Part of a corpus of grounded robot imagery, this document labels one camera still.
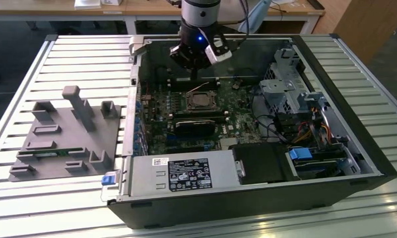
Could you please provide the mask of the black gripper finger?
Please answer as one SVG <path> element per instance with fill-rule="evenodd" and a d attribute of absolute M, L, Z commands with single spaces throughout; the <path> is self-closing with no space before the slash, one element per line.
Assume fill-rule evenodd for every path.
<path fill-rule="evenodd" d="M 189 58 L 189 53 L 187 53 L 185 48 L 181 46 L 172 47 L 169 56 L 171 56 L 171 59 L 177 63 L 177 65 L 191 73 L 191 80 L 195 80 L 196 79 L 195 62 Z"/>
<path fill-rule="evenodd" d="M 201 69 L 207 69 L 208 67 L 211 67 L 211 62 L 205 54 L 205 51 L 199 50 L 195 59 L 195 80 L 197 80 L 199 78 L 199 71 Z"/>

